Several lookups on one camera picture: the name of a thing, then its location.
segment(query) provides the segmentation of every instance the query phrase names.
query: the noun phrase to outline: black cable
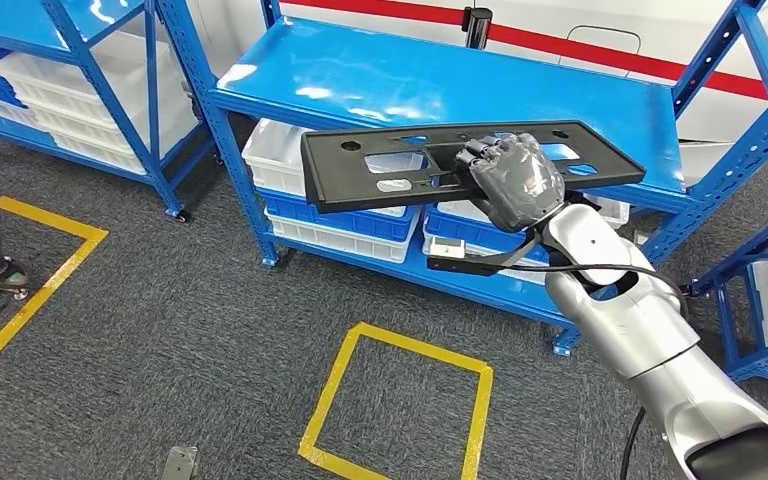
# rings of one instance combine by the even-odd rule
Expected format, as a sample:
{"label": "black cable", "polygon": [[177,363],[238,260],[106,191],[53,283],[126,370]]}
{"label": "black cable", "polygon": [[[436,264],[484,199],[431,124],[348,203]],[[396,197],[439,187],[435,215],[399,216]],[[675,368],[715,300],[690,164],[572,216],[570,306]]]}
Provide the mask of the black cable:
{"label": "black cable", "polygon": [[685,319],[688,318],[690,315],[690,309],[687,306],[687,300],[684,298],[684,294],[681,293],[681,289],[678,288],[678,285],[673,282],[673,280],[661,273],[658,273],[654,270],[649,270],[648,268],[638,267],[635,265],[619,265],[619,264],[610,264],[610,263],[598,263],[598,264],[591,264],[591,265],[563,265],[558,267],[537,267],[537,266],[530,266],[530,265],[511,265],[510,267],[506,267],[510,270],[516,270],[518,272],[580,272],[583,270],[622,270],[624,272],[635,272],[635,273],[642,273],[644,275],[649,275],[650,277],[657,278],[658,280],[664,282],[667,284],[668,287],[675,293],[676,297],[678,298],[678,303],[680,305],[680,313],[681,316]]}
{"label": "black cable", "polygon": [[631,461],[631,448],[634,447],[634,440],[637,438],[637,431],[640,430],[640,424],[643,423],[643,417],[646,416],[646,410],[640,407],[637,411],[637,416],[634,417],[634,422],[631,424],[631,429],[628,431],[628,435],[625,437],[625,448],[623,449],[623,459],[620,464],[620,480],[626,480],[628,478],[628,464]]}

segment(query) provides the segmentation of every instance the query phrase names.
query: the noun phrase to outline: red stripe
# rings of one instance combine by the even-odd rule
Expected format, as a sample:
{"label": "red stripe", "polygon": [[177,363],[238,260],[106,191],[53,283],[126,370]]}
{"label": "red stripe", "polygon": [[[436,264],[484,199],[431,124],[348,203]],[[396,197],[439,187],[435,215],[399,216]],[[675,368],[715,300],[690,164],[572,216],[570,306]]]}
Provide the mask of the red stripe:
{"label": "red stripe", "polygon": [[404,18],[407,20],[421,20],[423,22],[443,23],[446,25],[460,25],[461,20],[463,20],[463,10],[394,2],[392,0],[286,0],[281,3],[381,15],[383,17]]}
{"label": "red stripe", "polygon": [[[283,3],[407,20],[420,20],[445,25],[460,25],[463,18],[462,10],[395,2],[392,0],[283,0]],[[497,42],[669,80],[678,80],[681,72],[686,67],[686,65],[681,63],[635,55],[612,48],[597,47],[588,43],[576,42],[575,40],[553,37],[499,24],[493,24],[490,27],[489,38]],[[768,99],[767,91],[760,80],[730,73],[714,72],[708,78],[705,86],[747,97],[760,98],[762,100]]]}

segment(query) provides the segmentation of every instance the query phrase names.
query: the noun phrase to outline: robotic arm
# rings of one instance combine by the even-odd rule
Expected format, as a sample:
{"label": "robotic arm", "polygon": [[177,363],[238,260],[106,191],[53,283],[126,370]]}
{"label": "robotic arm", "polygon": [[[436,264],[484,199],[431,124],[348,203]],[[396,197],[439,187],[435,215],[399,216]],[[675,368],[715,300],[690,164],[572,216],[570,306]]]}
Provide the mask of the robotic arm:
{"label": "robotic arm", "polygon": [[[487,195],[475,204],[498,228],[525,229],[527,241],[512,254],[478,258],[432,245],[429,266],[483,275],[533,269],[514,264],[542,244],[554,266],[546,269],[550,297],[635,392],[677,469],[688,479],[768,480],[768,411],[699,348],[680,292],[642,252],[590,206],[565,201],[563,177],[534,137],[470,140],[457,160]],[[618,293],[591,296],[607,286]]]}

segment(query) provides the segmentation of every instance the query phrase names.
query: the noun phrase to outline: yellow floor marking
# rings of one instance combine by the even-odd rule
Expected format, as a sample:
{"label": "yellow floor marking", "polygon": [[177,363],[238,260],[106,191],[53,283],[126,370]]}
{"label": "yellow floor marking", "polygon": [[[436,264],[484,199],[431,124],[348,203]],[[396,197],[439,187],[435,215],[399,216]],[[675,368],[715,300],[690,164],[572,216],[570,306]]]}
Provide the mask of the yellow floor marking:
{"label": "yellow floor marking", "polygon": [[475,406],[472,410],[472,422],[469,428],[469,437],[466,442],[466,454],[464,456],[464,465],[461,470],[462,480],[472,480],[478,477],[478,462],[481,458],[481,445],[484,442],[484,426],[487,423],[487,410],[490,406],[490,390],[493,388],[493,369],[481,360],[477,360],[466,355],[446,350],[444,348],[431,345],[429,343],[414,340],[413,338],[399,335],[367,323],[359,323],[352,327],[343,339],[340,351],[337,352],[337,358],[334,360],[334,366],[331,368],[331,374],[325,382],[322,394],[316,404],[316,410],[310,417],[302,440],[299,443],[299,455],[308,461],[332,473],[336,473],[344,478],[352,480],[373,479],[380,480],[387,477],[344,460],[336,455],[316,448],[316,439],[325,423],[325,417],[331,408],[331,402],[334,401],[334,395],[337,388],[340,387],[340,381],[343,374],[346,373],[346,367],[349,359],[355,350],[358,338],[367,336],[375,340],[395,345],[405,350],[425,355],[426,357],[446,362],[457,367],[476,372],[478,374],[478,388],[475,393]]}
{"label": "yellow floor marking", "polygon": [[31,319],[37,310],[51,297],[63,282],[69,278],[78,266],[95,250],[95,247],[107,236],[107,231],[92,227],[75,220],[62,217],[56,213],[51,213],[33,205],[22,203],[8,197],[0,198],[0,207],[6,212],[19,215],[51,228],[81,237],[84,243],[66,260],[54,275],[45,282],[45,285],[37,291],[25,304],[21,310],[13,315],[13,318],[7,322],[0,330],[0,352],[7,343],[21,330],[28,320]]}

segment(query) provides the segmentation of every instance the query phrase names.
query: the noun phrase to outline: black plastic panel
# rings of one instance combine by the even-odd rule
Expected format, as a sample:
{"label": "black plastic panel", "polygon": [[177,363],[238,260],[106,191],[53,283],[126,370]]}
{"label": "black plastic panel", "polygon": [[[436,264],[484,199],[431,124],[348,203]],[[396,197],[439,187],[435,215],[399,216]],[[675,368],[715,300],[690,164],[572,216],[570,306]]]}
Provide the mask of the black plastic panel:
{"label": "black plastic panel", "polygon": [[[527,132],[541,144],[564,144],[575,151],[580,158],[555,161],[570,190],[637,183],[645,173],[640,165],[577,121],[308,132],[301,144],[308,202],[328,213],[484,198],[469,172],[456,170],[455,154],[465,141],[498,132]],[[366,155],[415,151],[425,154],[428,168],[376,174],[364,161]],[[576,175],[568,170],[571,165],[587,165],[595,173]],[[409,181],[410,189],[382,192],[377,187],[381,180],[397,179]]]}

